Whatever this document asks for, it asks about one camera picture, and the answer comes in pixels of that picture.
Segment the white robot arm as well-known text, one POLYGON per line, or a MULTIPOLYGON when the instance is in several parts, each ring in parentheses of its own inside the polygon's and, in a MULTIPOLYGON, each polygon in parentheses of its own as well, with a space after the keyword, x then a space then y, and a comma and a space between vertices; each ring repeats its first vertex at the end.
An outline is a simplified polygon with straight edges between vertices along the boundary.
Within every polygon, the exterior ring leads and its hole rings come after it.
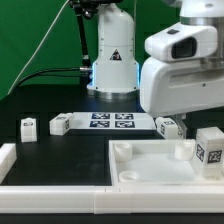
POLYGON ((134 23, 113 3, 99 7, 99 53, 88 90, 112 98, 140 92, 151 117, 224 106, 224 0, 164 0, 180 21, 145 40, 134 59, 134 23))

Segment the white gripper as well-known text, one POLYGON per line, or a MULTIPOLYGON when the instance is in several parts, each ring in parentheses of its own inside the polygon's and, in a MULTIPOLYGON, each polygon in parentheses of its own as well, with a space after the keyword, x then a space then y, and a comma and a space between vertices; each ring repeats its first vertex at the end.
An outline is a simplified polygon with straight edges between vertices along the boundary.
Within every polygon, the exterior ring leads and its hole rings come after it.
POLYGON ((141 71, 140 104, 153 118, 175 115, 185 139, 183 113, 224 106, 224 69, 204 70, 199 60, 166 63, 150 57, 141 71))

